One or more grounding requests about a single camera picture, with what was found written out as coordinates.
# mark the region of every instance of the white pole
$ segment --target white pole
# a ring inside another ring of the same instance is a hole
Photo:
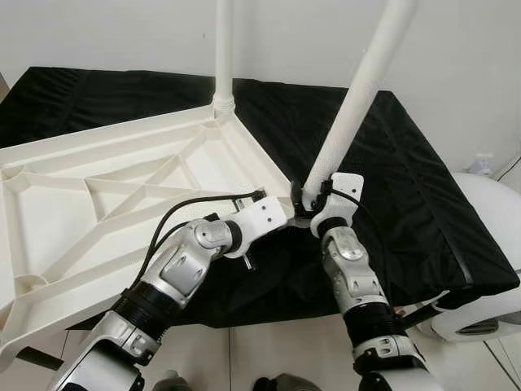
[[[322,181],[327,180],[342,163],[378,92],[379,81],[410,25],[415,6],[416,0],[387,0],[369,49],[304,184],[303,203],[307,210],[311,210]]]
[[[216,76],[213,107],[217,115],[235,108],[232,92],[234,0],[217,0]]]

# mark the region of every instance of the black connector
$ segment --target black connector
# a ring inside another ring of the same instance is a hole
[[[343,217],[329,217],[317,226],[318,237],[322,239],[328,230],[337,226],[348,226],[348,222]]]
[[[351,308],[344,314],[352,345],[379,336],[406,336],[403,321],[387,303],[373,302]]]
[[[181,311],[177,302],[143,281],[121,293],[113,309],[148,336],[159,340]]]
[[[235,251],[237,248],[241,246],[243,243],[243,232],[241,231],[239,225],[236,222],[232,222],[231,220],[225,221],[228,228],[230,228],[231,232],[231,247],[228,250],[229,252]]]
[[[63,364],[62,359],[30,347],[23,348],[16,355],[16,358],[39,365],[40,367],[51,369],[52,371],[58,371]]]
[[[252,200],[253,202],[257,202],[259,200],[262,200],[267,196],[266,191],[264,189],[262,190],[255,190],[252,194]]]
[[[308,211],[304,208],[304,205],[302,204],[302,186],[300,182],[291,182],[290,197],[293,209],[295,210],[295,217],[311,219],[315,214],[317,214],[314,211]]]
[[[217,213],[213,212],[213,213],[210,213],[208,216],[204,216],[203,219],[206,220],[207,222],[215,222],[215,221],[219,220],[219,215]]]

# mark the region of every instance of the black fabric cover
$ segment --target black fabric cover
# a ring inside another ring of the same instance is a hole
[[[194,108],[208,104],[212,92],[211,77],[30,68],[0,104],[0,145]],[[237,115],[285,175],[300,182],[345,93],[234,82]],[[378,94],[341,170],[365,178],[361,201],[384,235],[395,305],[444,290],[467,300],[518,286],[505,256],[393,93]],[[363,213],[356,213],[353,228],[383,277],[383,249]],[[241,261],[213,262],[176,323],[225,327],[337,312],[320,256],[307,231],[269,235],[252,249],[255,271]]]

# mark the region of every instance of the white wall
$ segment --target white wall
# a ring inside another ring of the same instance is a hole
[[[2,74],[0,73],[0,103],[6,97],[9,92],[9,87],[6,84],[6,81],[3,80]]]
[[[348,86],[383,0],[237,0],[236,76]],[[212,74],[214,0],[0,0],[0,72]],[[450,169],[520,148],[521,2],[423,0],[382,85]]]
[[[511,189],[516,190],[518,193],[521,193],[521,163],[518,163],[507,175],[505,175],[501,180],[501,183],[507,185]]]

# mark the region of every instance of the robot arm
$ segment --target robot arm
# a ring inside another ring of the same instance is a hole
[[[250,244],[285,225],[275,197],[265,197],[222,220],[198,219],[165,241],[151,267],[87,336],[81,353],[56,372],[49,391],[140,391],[146,366],[175,315],[204,281],[210,263],[241,257]]]
[[[362,186],[360,175],[333,174],[322,187],[317,200],[321,211],[310,224],[322,240],[322,263],[352,342],[354,369],[362,376],[359,389],[441,391],[350,228],[357,205],[348,198],[359,201]]]

